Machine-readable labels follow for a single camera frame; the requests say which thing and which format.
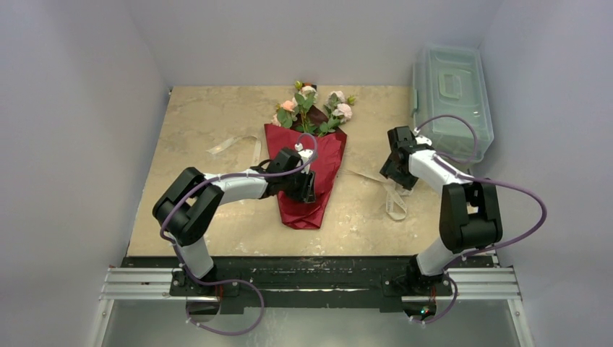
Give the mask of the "cream ribbon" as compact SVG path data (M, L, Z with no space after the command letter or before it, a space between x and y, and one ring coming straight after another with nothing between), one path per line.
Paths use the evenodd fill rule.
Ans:
M207 149L206 152L211 155L217 155L218 153L221 153L227 150L228 148L230 148L237 142L244 140L244 139L251 139L251 138L254 140L254 148L253 148L253 153L251 157L251 164L257 165L259 163L259 159L260 159L261 152L262 152L262 141L256 135L244 135L244 136L230 137L218 143L217 145L214 145L213 147ZM360 173L360 172L352 171L348 169L341 168L338 173L343 174L343 175L359 176L363 179L367 179L369 181L373 181L379 184L386 191L385 212L388 214L388 216L394 221L400 221L406 218L408 214L408 208L403 198L410 196L413 192L412 189L404 189L402 187L398 187L397 184L391 180L378 179L372 175L369 175L366 173Z

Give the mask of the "white flower stem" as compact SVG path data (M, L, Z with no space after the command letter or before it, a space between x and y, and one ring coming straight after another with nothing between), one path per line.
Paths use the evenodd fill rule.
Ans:
M296 81L294 83L294 87L296 88L294 98L298 103L298 115L294 129L298 132L314 134L316 126L308 117L308 113L317 102L318 91L311 87L302 88L304 83L305 82L302 81Z

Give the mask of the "dark red wrapping paper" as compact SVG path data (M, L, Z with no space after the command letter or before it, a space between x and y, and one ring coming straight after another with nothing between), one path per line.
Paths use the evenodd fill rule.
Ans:
M312 106L307 112L308 119L319 128L328 120L324 112ZM290 129L272 124L264 125L267 150L273 159L285 147L295 149L301 132L300 120L294 122ZM319 229L325 215L333 184L341 166L346 147L347 135L337 128L334 132L318 137L317 158L310 164L309 173L298 172L297 188L277 195L282 223L293 229Z

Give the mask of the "pale pink flower stem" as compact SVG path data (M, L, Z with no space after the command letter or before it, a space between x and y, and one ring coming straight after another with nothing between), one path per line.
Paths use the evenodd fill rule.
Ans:
M331 134L342 124L353 117L353 106L356 96L346 96L342 91L332 91L324 103L326 119L319 125L319 136Z

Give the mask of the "peach flower stem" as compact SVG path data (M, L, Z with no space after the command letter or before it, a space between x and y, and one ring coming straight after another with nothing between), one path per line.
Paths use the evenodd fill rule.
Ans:
M295 98L286 100L276 106L276 112L271 119L271 124L277 127L290 129L297 121L298 103Z

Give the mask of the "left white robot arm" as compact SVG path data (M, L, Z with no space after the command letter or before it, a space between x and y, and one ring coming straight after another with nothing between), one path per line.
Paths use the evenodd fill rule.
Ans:
M211 272L215 265L205 241L218 208L279 194L297 202L314 202L315 172L310 165L316 158L316 150L296 145L237 173L213 175L188 167L179 174L154 204L152 215L160 225L160 236L176 251L193 292L205 296L223 284Z

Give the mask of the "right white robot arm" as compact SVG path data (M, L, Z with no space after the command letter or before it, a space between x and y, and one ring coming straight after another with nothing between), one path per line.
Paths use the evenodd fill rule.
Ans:
M403 281L411 292L423 294L442 282L446 266L458 255L501 240L497 189L452 167L427 138L416 136L409 127L393 128L387 138L390 155L380 174L407 190L424 181L441 199L439 236L410 259Z

